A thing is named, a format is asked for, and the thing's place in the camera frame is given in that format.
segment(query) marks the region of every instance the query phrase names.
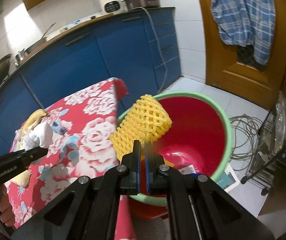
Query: banana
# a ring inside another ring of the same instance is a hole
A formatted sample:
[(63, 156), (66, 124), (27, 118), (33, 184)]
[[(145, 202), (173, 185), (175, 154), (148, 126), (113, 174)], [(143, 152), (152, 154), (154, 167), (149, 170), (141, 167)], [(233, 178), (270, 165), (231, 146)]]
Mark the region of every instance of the banana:
[(33, 124), (36, 120), (46, 116), (47, 113), (44, 111), (44, 109), (38, 109), (33, 114), (30, 115), (30, 117), (27, 119), (25, 124), (22, 127), (22, 134), (24, 134), (27, 127), (29, 127), (31, 124)]

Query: screw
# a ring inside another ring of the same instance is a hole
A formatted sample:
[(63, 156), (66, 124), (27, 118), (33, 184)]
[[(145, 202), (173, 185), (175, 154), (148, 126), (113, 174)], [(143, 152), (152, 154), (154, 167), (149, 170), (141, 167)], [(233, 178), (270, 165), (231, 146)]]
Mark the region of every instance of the screw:
[(207, 181), (207, 177), (205, 175), (199, 175), (197, 177), (197, 179), (200, 181), (200, 182), (206, 182)]
[(89, 181), (89, 178), (87, 176), (79, 177), (79, 183), (81, 184), (86, 184), (88, 183), (88, 181)]
[(119, 172), (122, 172), (122, 171), (126, 171), (126, 169), (127, 169), (127, 167), (125, 166), (125, 165), (119, 165), (119, 166), (117, 166), (117, 168), (116, 168)]
[(170, 167), (166, 164), (162, 164), (159, 167), (160, 171), (168, 171), (170, 169)]

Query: plaid shirt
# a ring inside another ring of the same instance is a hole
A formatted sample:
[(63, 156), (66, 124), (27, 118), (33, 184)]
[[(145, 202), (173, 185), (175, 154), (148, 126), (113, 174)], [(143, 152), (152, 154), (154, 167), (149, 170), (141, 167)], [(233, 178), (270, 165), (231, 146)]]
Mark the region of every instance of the plaid shirt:
[(253, 45), (255, 60), (267, 64), (275, 26), (274, 0), (212, 0), (211, 12), (225, 44)]

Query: drawer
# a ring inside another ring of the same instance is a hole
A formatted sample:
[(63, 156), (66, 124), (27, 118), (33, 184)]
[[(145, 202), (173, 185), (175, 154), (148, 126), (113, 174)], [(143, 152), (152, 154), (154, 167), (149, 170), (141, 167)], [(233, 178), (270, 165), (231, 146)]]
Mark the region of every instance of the drawer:
[[(166, 63), (167, 66), (167, 75), (162, 88), (166, 88), (169, 84), (171, 84), (174, 80), (176, 80), (179, 76), (181, 76), (181, 65), (180, 65), (180, 58), (177, 56), (176, 58), (172, 59), (171, 61)], [(156, 80), (158, 89), (162, 85), (165, 75), (165, 66), (161, 65), (155, 69)]]
[[(176, 34), (166, 36), (159, 39), (160, 49), (163, 55), (164, 61), (167, 62), (179, 55), (178, 43), (176, 40)], [(160, 56), (160, 52), (157, 47), (157, 40), (150, 42), (151, 51), (153, 55), (154, 67), (158, 67), (163, 64)]]
[[(150, 12), (155, 32), (159, 38), (175, 33), (173, 10)], [(156, 39), (147, 14), (143, 14), (143, 21), (149, 41)]]

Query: floral tablecloth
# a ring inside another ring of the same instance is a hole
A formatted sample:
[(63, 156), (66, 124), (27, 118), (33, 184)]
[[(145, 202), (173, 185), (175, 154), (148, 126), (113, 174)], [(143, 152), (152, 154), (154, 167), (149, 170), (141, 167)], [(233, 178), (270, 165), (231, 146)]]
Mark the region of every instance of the floral tablecloth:
[[(51, 105), (42, 122), (56, 121), (67, 132), (53, 134), (48, 154), (30, 165), (30, 183), (22, 188), (7, 182), (18, 228), (78, 177), (102, 176), (118, 165), (109, 135), (116, 129), (117, 101), (127, 93), (122, 80), (111, 78), (80, 90)], [(16, 150), (14, 140), (11, 151)], [(128, 199), (121, 196), (115, 240), (135, 239)]]

